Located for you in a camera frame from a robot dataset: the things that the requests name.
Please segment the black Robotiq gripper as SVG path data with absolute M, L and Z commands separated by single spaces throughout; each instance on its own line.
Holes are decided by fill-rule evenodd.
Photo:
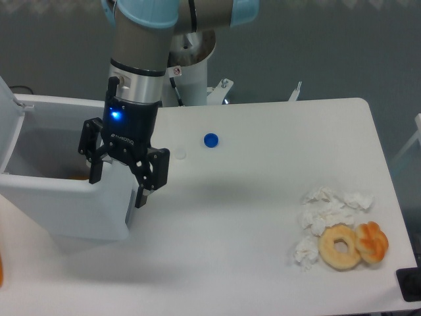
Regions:
M 140 208 L 146 204 L 147 191 L 166 185 L 170 151 L 151 148 L 160 101 L 138 103 L 122 99 L 117 96 L 119 83 L 118 77 L 109 78 L 103 121 L 96 117 L 84 122 L 78 152 L 90 163 L 90 184 L 101 180 L 106 154 L 125 165 L 133 165 L 138 183 L 135 207 Z M 104 145 L 97 147 L 100 133 Z

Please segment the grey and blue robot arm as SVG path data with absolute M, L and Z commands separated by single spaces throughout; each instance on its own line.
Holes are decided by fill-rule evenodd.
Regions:
M 147 193 L 167 183 L 170 152 L 151 146 L 172 38 L 253 21 L 258 1 L 116 1 L 116 33 L 102 117 L 84 122 L 78 151 L 90 163 L 89 182 L 101 179 L 103 159 L 129 167 Z

